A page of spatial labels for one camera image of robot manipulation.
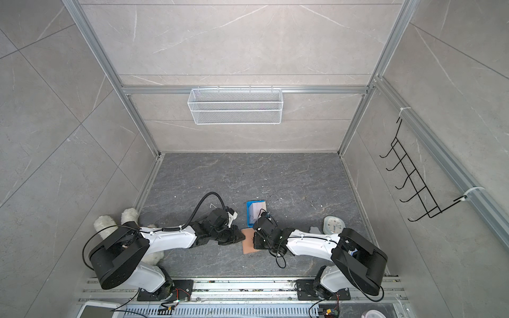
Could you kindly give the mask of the tan leather card holder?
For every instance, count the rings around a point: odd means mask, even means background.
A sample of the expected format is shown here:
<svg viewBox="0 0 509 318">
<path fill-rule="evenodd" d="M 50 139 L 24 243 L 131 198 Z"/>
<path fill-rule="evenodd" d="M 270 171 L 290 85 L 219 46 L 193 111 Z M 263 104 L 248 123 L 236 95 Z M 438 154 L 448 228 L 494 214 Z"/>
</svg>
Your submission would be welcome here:
<svg viewBox="0 0 509 318">
<path fill-rule="evenodd" d="M 254 247 L 254 234 L 253 228 L 241 229 L 241 233 L 245 236 L 245 240 L 242 241 L 243 254 L 256 253 L 258 250 Z"/>
</svg>

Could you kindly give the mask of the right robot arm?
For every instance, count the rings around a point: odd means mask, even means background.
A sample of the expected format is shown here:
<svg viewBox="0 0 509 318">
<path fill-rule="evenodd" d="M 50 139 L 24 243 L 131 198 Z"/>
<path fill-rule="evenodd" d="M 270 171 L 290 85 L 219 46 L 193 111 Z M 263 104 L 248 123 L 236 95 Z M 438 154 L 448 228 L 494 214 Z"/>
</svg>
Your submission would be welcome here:
<svg viewBox="0 0 509 318">
<path fill-rule="evenodd" d="M 350 288 L 356 288 L 372 302 L 384 298 L 382 281 L 387 254 L 355 230 L 345 228 L 339 234 L 326 235 L 290 227 L 281 229 L 265 211 L 253 229 L 255 248 L 268 250 L 275 258 L 290 253 L 332 262 L 319 269 L 312 283 L 312 293 L 319 298 L 329 299 Z"/>
</svg>

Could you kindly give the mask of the stack of white cards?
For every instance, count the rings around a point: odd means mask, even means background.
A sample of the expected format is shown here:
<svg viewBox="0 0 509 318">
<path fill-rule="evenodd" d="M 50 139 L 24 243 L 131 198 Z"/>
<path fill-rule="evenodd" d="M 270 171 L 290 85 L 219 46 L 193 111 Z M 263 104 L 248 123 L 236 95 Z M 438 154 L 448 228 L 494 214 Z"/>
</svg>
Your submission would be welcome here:
<svg viewBox="0 0 509 318">
<path fill-rule="evenodd" d="M 266 211 L 266 202 L 265 201 L 255 201 L 249 207 L 250 220 L 252 223 L 255 223 L 258 218 L 261 216 L 261 213 Z"/>
</svg>

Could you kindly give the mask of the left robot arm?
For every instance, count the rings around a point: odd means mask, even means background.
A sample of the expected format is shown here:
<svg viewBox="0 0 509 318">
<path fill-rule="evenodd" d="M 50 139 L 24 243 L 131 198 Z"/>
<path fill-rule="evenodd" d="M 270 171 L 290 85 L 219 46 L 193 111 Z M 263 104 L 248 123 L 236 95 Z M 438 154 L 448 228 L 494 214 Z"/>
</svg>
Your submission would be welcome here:
<svg viewBox="0 0 509 318">
<path fill-rule="evenodd" d="M 219 245 L 233 245 L 245 236 L 233 225 L 237 214 L 232 209 L 214 209 L 209 214 L 175 228 L 142 227 L 139 212 L 126 209 L 122 224 L 106 215 L 94 222 L 96 233 L 102 238 L 91 249 L 91 267 L 104 290 L 122 284 L 135 286 L 149 293 L 159 292 L 171 279 L 159 267 L 167 250 L 191 249 L 215 241 Z"/>
</svg>

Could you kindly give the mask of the blue plastic card tray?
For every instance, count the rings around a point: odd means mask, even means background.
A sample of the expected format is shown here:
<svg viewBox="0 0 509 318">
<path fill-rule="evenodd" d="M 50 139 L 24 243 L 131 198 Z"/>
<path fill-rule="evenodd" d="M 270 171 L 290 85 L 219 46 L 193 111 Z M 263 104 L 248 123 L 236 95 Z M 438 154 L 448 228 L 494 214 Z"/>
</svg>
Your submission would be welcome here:
<svg viewBox="0 0 509 318">
<path fill-rule="evenodd" d="M 266 211 L 266 201 L 248 201 L 247 202 L 247 226 L 252 228 L 254 223 Z"/>
</svg>

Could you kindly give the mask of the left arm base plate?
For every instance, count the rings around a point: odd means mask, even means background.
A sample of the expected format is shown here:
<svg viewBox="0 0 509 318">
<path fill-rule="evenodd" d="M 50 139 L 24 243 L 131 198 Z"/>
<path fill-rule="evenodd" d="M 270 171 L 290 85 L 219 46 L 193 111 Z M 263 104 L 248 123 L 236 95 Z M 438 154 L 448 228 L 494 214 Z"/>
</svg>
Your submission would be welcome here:
<svg viewBox="0 0 509 318">
<path fill-rule="evenodd" d="M 176 300 L 184 301 L 191 298 L 194 287 L 193 280 L 174 280 L 171 283 L 165 283 L 154 293 L 149 293 L 143 289 L 140 290 L 138 302 L 174 302 Z"/>
</svg>

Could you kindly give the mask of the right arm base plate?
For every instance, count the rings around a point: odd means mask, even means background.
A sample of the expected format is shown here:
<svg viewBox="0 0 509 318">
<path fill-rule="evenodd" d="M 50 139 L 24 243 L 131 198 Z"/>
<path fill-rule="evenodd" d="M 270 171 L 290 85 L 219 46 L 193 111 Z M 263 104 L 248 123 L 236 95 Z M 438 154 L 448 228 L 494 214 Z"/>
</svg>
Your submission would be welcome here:
<svg viewBox="0 0 509 318">
<path fill-rule="evenodd" d="M 340 289 L 339 291 L 333 293 L 321 286 L 315 285 L 313 280 L 297 280 L 295 282 L 295 290 L 297 292 L 297 298 L 299 301 L 321 299 L 339 301 L 351 300 L 351 294 L 348 288 Z"/>
</svg>

